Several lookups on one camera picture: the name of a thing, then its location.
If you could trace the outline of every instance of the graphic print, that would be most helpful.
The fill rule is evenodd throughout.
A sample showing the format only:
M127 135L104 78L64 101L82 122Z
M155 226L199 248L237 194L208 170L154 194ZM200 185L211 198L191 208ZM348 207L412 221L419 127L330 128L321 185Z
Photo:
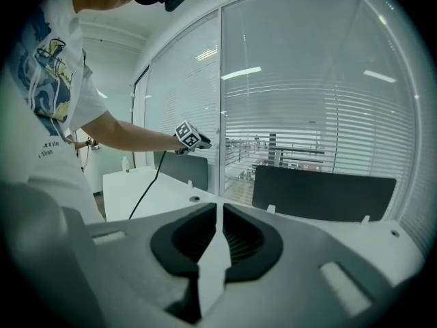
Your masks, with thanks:
M73 74L62 59L66 43L51 37L52 29L38 8L16 40L8 63L15 84L51 136L61 136L70 105Z

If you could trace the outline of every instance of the white desk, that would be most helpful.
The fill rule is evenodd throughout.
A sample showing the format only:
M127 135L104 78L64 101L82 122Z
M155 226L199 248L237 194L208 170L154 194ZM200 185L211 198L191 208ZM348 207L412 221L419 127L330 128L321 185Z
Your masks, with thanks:
M128 174L118 172L105 175L103 177L103 192L108 221L126 220L149 183L153 181L155 174L155 169L141 167L131 170ZM221 232L223 229L223 203L237 203L199 189L190 188L187 184L160 174L158 180L138 206L134 218L168 213L192 206L195 204L189 201L192 196L199 197L199 203L217 203L218 211L217 233L199 261L201 271L199 295L202 312L206 312L214 303L215 297L223 291L223 271L230 266L229 248ZM397 285L418 273L423 266L424 259L421 252L395 220L360 225L358 223L310 220L280 214L278 216L309 223L325 230L372 263L392 285ZM392 230L399 233L399 238L391 234ZM211 271L214 272L216 280L221 278L221 281L213 281Z

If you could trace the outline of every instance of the ceiling light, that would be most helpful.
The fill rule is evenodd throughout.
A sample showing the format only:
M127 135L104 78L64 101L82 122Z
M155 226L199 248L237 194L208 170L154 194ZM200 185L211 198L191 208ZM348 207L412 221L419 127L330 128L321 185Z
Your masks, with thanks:
M382 75L382 74L379 74L379 73L372 72L372 71L370 71L370 70L366 70L366 71L364 72L364 74L365 74L365 75L369 75L370 77L373 77L373 78L377 78L377 79L380 79L380 80L388 81L389 83L394 83L394 82L396 82L396 79L393 79L393 78L387 77L387 76Z
M214 50L208 49L206 50L204 53L201 53L199 56L196 57L197 61L201 61L205 58L208 58L210 56L216 55L219 51L219 47L216 46L216 48Z
M261 72L261 67L254 67L254 68L239 70L237 72L233 72L233 73L224 75L221 78L223 80L228 80L231 78L239 77L240 75L246 75L246 74L251 74L251 73L256 73L256 72Z
M384 16L380 15L380 21L382 22L383 25L387 25L387 21L384 18Z
M98 91L98 90L97 90L97 92L98 92L98 95L99 95L100 97L108 98L108 96L105 96L104 94L102 94L102 92L100 92L100 91Z

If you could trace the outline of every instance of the white t-shirt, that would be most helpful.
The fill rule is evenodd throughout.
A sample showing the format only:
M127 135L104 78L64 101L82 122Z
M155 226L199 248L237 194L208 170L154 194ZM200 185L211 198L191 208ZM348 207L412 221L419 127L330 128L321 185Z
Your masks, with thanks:
M85 65L82 46L72 0L45 0L29 17L1 75L1 91L9 96L3 124L21 134L15 134L14 140L3 130L2 139L12 148L2 152L2 160L14 163L14 168L3 164L1 173L9 182L24 181L44 190L60 206L78 210L86 223L95 223L103 218L75 157L74 145L64 135L67 129L75 131L107 111ZM45 135L29 114L36 114ZM14 118L14 124L6 122ZM24 118L24 124L17 124L17 118ZM14 161L18 150L25 150L18 154L25 164Z

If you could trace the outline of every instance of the white bottle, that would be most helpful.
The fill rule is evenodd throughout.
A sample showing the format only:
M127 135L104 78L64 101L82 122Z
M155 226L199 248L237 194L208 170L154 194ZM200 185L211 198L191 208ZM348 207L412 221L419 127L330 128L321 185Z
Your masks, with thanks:
M122 160L122 170L124 172L129 172L129 161L128 161L128 157L124 156L123 160Z

